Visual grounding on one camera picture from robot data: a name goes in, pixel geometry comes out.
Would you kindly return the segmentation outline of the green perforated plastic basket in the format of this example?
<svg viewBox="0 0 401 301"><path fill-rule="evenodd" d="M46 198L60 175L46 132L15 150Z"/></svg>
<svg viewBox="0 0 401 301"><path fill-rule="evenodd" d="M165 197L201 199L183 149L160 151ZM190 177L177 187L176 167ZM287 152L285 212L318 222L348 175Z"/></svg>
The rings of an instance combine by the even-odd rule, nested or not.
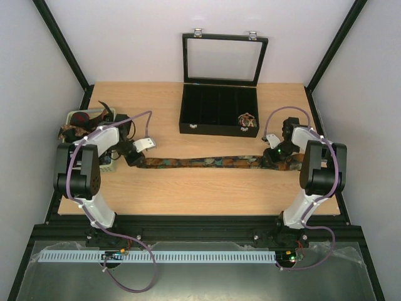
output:
<svg viewBox="0 0 401 301"><path fill-rule="evenodd" d="M115 171L116 168L117 168L117 164L114 162L114 160L116 158L117 158L117 155L114 154L111 150L105 151L99 158L100 171L101 172L113 172L113 171Z"/></svg>

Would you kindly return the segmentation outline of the brown teal patterned tie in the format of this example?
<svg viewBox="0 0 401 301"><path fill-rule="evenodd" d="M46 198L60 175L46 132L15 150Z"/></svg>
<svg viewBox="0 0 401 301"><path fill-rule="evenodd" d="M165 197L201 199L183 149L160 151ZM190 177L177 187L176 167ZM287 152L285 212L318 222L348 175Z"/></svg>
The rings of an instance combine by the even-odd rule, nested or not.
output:
<svg viewBox="0 0 401 301"><path fill-rule="evenodd" d="M273 162L266 156L223 156L190 159L149 157L141 160L137 167L141 169L226 168L300 171L303 158L303 154L293 154Z"/></svg>

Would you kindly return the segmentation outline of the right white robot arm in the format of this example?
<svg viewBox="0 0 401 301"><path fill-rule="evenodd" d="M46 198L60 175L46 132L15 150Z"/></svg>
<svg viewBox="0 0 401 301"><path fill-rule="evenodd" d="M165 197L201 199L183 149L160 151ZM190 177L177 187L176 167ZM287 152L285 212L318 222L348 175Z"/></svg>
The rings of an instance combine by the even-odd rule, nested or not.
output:
<svg viewBox="0 0 401 301"><path fill-rule="evenodd" d="M279 245L288 245L295 238L294 229L306 227L316 209L335 193L341 192L346 182L347 148L318 134L312 127L300 125L290 117L283 122L282 139L264 133L262 140L269 144L264 157L270 164L284 162L302 151L299 173L301 191L293 203L283 211L283 223L273 230Z"/></svg>

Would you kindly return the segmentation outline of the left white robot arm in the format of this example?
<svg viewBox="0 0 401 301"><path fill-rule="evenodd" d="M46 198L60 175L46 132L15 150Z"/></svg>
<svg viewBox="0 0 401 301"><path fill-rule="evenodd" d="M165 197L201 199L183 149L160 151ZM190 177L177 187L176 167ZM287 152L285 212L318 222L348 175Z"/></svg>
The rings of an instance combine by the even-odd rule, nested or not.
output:
<svg viewBox="0 0 401 301"><path fill-rule="evenodd" d="M127 137L131 122L143 115L151 116L152 112L146 111L134 117L118 114L112 123L101 122L82 139L57 147L53 187L57 193L75 202L94 228L110 229L116 217L100 192L101 155L116 150L128 166L137 166L145 159L143 152L156 146L148 129L145 129L143 139L130 140Z"/></svg>

